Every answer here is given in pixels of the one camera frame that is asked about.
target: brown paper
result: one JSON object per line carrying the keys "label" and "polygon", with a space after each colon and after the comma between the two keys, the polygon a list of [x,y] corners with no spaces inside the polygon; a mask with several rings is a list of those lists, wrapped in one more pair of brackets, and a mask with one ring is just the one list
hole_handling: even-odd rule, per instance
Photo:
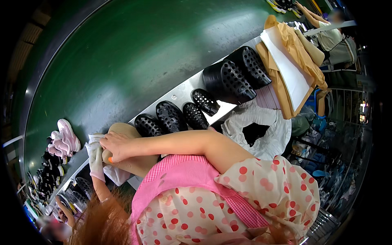
{"label": "brown paper", "polygon": [[319,116],[325,115],[325,97],[331,91],[332,91],[331,89],[327,89],[327,90],[321,90],[321,91],[317,92],[317,94],[316,94],[317,115],[319,115]]}
{"label": "brown paper", "polygon": [[286,89],[286,85],[274,59],[268,52],[268,49],[263,42],[256,45],[256,50],[259,53],[267,73],[272,80],[272,87],[274,88],[276,97],[278,98],[283,118],[290,119],[301,111],[301,108],[305,104],[307,98],[310,96],[317,85],[320,89],[326,90],[327,84],[325,82],[324,74],[312,61],[298,36],[295,34],[294,29],[286,24],[277,22],[276,17],[274,15],[270,15],[265,21],[264,29],[268,29],[273,26],[276,26],[279,33],[281,34],[283,46],[287,49],[288,53],[299,64],[299,66],[312,77],[312,85],[310,89],[306,93],[297,110],[293,111],[288,90]]}

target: button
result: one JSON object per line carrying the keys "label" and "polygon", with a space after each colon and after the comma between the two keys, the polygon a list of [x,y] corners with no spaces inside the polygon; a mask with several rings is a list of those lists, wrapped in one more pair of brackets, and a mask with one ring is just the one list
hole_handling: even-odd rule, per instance
{"label": "button", "polygon": [[167,202],[167,200],[168,200],[167,196],[161,198],[161,202]]}

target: pink checkered apron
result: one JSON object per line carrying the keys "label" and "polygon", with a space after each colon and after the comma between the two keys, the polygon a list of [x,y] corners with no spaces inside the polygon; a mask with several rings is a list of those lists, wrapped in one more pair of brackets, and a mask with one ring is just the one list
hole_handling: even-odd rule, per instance
{"label": "pink checkered apron", "polygon": [[168,155],[151,168],[132,200],[131,244],[139,244],[136,221],[161,192],[176,187],[201,187],[225,199],[237,217],[248,227],[257,228],[269,223],[237,192],[214,181],[219,172],[204,156]]}

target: blue chair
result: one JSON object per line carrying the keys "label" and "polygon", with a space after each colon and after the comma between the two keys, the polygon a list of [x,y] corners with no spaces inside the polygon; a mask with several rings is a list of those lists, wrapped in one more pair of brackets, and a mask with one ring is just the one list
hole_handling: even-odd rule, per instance
{"label": "blue chair", "polygon": [[317,99],[316,99],[316,95],[317,95],[317,92],[318,91],[320,91],[321,89],[316,89],[315,91],[314,91],[314,94],[313,95],[310,95],[309,96],[309,98],[306,100],[306,102],[305,102],[305,105],[310,105],[310,106],[313,106],[313,108],[314,108],[314,113],[316,114],[316,116],[318,117],[318,118],[320,118],[320,119],[324,119],[324,118],[326,118],[326,116],[319,116],[319,115],[317,115]]}

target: polka dot blouse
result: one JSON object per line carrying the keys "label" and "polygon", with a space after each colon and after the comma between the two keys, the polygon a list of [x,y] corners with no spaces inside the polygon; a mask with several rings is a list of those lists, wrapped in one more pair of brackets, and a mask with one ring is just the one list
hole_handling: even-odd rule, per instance
{"label": "polka dot blouse", "polygon": [[[316,220],[320,199],[317,182],[300,166],[276,156],[234,164],[215,182],[237,191],[267,221],[289,226],[297,238]],[[144,245],[197,244],[217,233],[247,235],[247,227],[218,194],[203,188],[174,188],[160,193],[136,223]]]}

